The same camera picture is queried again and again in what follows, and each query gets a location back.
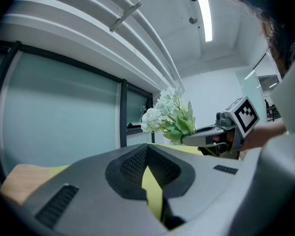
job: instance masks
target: fluorescent light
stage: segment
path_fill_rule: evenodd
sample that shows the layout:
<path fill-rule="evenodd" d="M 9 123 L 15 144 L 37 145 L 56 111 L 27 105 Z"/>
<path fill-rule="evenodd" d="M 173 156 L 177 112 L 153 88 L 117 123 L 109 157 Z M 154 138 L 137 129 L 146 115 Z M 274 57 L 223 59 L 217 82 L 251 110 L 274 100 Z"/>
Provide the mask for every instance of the fluorescent light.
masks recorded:
<path fill-rule="evenodd" d="M 210 6 L 208 4 L 208 0 L 198 0 L 201 13 L 203 24 L 205 27 L 205 38 L 206 42 L 212 41 L 212 19 L 211 19 L 211 11 Z"/>
<path fill-rule="evenodd" d="M 273 85 L 269 86 L 269 88 L 271 88 L 271 87 L 275 86 L 276 84 L 277 84 L 277 83 L 274 83 Z"/>
<path fill-rule="evenodd" d="M 247 77 L 246 78 L 244 78 L 244 80 L 247 80 L 251 75 L 253 75 L 255 73 L 255 70 L 252 70 L 251 71 L 251 73 L 249 73 L 248 75 L 247 75 Z"/>

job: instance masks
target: artificial flower bouquet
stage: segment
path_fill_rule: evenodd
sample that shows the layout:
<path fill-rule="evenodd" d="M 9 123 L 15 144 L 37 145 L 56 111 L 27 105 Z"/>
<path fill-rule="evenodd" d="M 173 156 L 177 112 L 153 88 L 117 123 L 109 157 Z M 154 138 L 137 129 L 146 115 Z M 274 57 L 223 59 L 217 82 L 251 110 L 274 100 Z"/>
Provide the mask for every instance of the artificial flower bouquet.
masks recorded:
<path fill-rule="evenodd" d="M 196 133 L 191 103 L 183 106 L 182 92 L 174 88 L 161 91 L 161 97 L 153 108 L 142 116 L 141 128 L 146 133 L 163 132 L 172 143 L 181 144 L 186 134 Z"/>

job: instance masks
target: person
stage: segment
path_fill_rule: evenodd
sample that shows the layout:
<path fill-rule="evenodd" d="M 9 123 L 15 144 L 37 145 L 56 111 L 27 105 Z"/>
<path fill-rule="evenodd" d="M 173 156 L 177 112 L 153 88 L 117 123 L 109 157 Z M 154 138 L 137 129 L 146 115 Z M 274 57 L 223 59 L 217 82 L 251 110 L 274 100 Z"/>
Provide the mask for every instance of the person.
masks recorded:
<path fill-rule="evenodd" d="M 266 99 L 265 99 L 265 107 L 266 108 L 269 108 L 270 106 L 269 106 L 269 103 L 266 101 Z"/>
<path fill-rule="evenodd" d="M 295 60 L 295 0 L 235 0 L 246 4 L 259 19 L 270 52 L 283 78 Z M 266 142 L 286 132 L 282 119 L 256 125 L 246 137 L 243 150 L 263 147 Z M 232 142 L 234 134 L 227 134 Z"/>

